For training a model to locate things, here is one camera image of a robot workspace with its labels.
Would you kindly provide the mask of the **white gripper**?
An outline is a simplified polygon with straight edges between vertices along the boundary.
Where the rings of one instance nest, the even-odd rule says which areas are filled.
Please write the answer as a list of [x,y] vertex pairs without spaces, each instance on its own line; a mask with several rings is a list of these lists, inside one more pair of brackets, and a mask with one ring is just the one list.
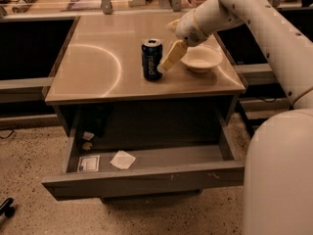
[[187,53],[188,47],[196,47],[207,40],[208,36],[202,32],[195,11],[190,11],[178,20],[168,23],[165,27],[174,32],[178,39],[170,45],[166,55],[161,59],[158,70],[169,71]]

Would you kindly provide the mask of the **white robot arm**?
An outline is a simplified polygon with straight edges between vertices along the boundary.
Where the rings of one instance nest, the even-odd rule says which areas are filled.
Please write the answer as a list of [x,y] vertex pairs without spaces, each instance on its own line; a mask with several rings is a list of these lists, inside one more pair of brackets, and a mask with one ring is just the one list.
[[245,24],[291,109],[263,122],[250,140],[243,235],[313,235],[313,43],[268,0],[206,0],[169,24],[172,68],[215,31]]

